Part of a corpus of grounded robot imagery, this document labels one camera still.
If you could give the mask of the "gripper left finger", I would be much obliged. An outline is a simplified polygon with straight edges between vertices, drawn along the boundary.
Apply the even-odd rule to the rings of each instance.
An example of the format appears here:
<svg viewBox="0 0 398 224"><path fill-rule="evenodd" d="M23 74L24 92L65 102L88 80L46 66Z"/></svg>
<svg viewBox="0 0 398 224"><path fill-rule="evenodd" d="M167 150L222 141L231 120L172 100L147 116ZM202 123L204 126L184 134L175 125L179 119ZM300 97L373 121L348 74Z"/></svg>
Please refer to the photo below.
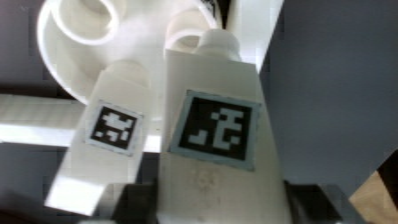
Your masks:
<svg viewBox="0 0 398 224"><path fill-rule="evenodd" d="M88 218L87 224L159 224L156 203L158 184L127 184L110 216Z"/></svg>

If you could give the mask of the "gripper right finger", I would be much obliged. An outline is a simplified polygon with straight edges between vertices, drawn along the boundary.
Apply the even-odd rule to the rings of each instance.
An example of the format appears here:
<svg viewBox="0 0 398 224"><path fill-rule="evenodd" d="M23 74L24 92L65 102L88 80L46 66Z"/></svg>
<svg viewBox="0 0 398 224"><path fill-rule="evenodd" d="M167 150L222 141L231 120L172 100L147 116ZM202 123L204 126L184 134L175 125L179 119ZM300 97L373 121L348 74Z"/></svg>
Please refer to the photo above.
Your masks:
<svg viewBox="0 0 398 224"><path fill-rule="evenodd" d="M293 224L366 224L335 185L284 182L284 187Z"/></svg>

